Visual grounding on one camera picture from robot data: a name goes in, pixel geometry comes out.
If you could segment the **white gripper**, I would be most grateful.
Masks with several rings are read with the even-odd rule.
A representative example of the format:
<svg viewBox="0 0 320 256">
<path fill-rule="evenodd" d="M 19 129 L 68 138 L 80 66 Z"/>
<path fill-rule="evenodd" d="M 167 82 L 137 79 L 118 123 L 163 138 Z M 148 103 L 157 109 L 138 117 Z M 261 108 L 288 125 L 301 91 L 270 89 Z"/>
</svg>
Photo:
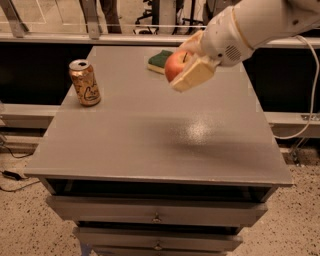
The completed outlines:
<svg viewBox="0 0 320 256">
<path fill-rule="evenodd" d="M 197 55 L 191 57 L 170 83 L 170 87 L 178 92 L 185 92 L 211 79 L 219 64 L 234 66 L 254 52 L 240 30 L 233 6 L 220 12 L 208 23 L 204 32 L 197 31 L 179 48 Z"/>
</svg>

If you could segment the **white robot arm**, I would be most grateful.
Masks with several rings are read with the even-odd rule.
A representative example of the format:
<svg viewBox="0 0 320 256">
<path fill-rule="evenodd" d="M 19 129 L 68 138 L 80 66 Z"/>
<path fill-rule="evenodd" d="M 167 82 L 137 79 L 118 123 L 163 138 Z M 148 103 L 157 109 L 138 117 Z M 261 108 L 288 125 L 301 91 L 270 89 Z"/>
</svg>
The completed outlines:
<svg viewBox="0 0 320 256">
<path fill-rule="evenodd" d="M 266 43 L 308 31 L 319 21 L 320 0 L 241 0 L 179 46 L 191 59 L 170 86 L 189 90 L 209 80 L 217 67 L 234 66 Z"/>
</svg>

